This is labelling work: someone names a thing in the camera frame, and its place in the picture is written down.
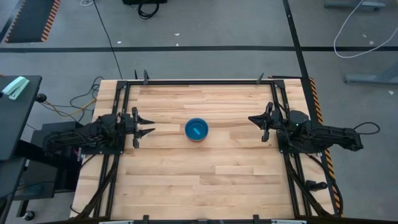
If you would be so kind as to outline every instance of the black mat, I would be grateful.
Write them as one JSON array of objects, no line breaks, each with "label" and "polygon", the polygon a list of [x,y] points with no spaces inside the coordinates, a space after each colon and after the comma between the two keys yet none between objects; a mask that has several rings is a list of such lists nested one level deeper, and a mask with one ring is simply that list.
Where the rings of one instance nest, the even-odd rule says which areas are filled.
[{"label": "black mat", "polygon": [[46,41],[59,5],[60,0],[25,0],[10,28],[6,42]]}]

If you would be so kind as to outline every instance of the metal bracket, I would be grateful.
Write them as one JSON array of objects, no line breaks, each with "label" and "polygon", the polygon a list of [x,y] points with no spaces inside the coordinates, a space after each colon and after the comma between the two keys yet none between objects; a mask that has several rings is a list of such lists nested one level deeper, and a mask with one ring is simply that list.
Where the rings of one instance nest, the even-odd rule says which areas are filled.
[{"label": "metal bracket", "polygon": [[148,85],[149,75],[147,70],[144,70],[144,85]]},{"label": "metal bracket", "polygon": [[142,217],[142,224],[148,224],[149,223],[149,215],[144,215]]},{"label": "metal bracket", "polygon": [[253,215],[253,224],[260,224],[260,216]]},{"label": "metal bracket", "polygon": [[257,84],[257,85],[260,85],[260,84],[261,84],[261,80],[262,80],[263,76],[264,76],[264,72],[263,72],[263,73],[260,75],[260,77],[257,79],[257,81],[256,81],[256,84]]},{"label": "metal bracket", "polygon": [[274,80],[275,85],[277,85],[279,88],[284,89],[285,88],[285,82],[283,80]]},{"label": "metal bracket", "polygon": [[120,90],[127,84],[127,81],[118,81],[118,84],[116,84],[116,89]]},{"label": "metal bracket", "polygon": [[301,221],[301,220],[271,220],[271,223],[275,223],[275,224],[307,224],[307,221]]},{"label": "metal bracket", "polygon": [[208,220],[198,220],[198,224],[208,224]]}]

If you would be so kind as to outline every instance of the gray table leg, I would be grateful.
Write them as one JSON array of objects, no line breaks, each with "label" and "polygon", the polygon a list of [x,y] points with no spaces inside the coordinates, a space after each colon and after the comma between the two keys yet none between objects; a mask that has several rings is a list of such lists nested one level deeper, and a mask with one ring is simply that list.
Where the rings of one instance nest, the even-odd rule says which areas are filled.
[{"label": "gray table leg", "polygon": [[347,74],[344,77],[344,82],[398,84],[398,62],[380,74]]},{"label": "gray table leg", "polygon": [[[325,0],[325,8],[328,7],[356,7],[360,0]],[[380,1],[365,0],[360,9],[377,10],[385,7],[386,3]]]}]

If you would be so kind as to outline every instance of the black wire bundle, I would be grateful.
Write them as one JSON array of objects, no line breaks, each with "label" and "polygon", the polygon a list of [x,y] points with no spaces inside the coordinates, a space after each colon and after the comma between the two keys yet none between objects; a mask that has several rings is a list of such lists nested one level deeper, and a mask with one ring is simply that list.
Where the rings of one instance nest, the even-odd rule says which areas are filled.
[{"label": "black wire bundle", "polygon": [[159,2],[156,2],[156,8],[152,13],[146,13],[142,11],[142,7],[148,0],[142,0],[140,4],[138,5],[138,15],[141,19],[150,19],[152,16],[156,14],[156,12],[159,10]]}]

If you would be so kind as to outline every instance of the wooden table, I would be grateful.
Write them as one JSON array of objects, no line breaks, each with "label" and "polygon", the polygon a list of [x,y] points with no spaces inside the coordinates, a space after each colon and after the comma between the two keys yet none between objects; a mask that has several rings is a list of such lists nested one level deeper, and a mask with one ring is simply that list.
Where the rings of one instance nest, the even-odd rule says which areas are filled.
[{"label": "wooden table", "polygon": [[[93,120],[112,112],[116,82],[101,82]],[[285,80],[285,85],[290,109],[308,114],[300,80]],[[270,131],[269,140],[261,142],[262,131],[248,120],[248,116],[263,113],[269,101],[269,85],[133,86],[128,113],[136,106],[142,118],[156,122],[144,127],[156,130],[140,140],[139,149],[133,148],[132,136],[127,136],[111,218],[252,219],[254,214],[261,219],[293,218],[276,133]],[[202,142],[191,142],[184,135],[185,123],[196,117],[205,119],[210,127]],[[318,164],[307,156],[301,159],[306,179],[326,182]],[[82,168],[75,210],[81,211],[95,193],[102,160],[97,155]],[[328,190],[313,194],[333,213]],[[102,214],[108,194],[104,195]]]}]

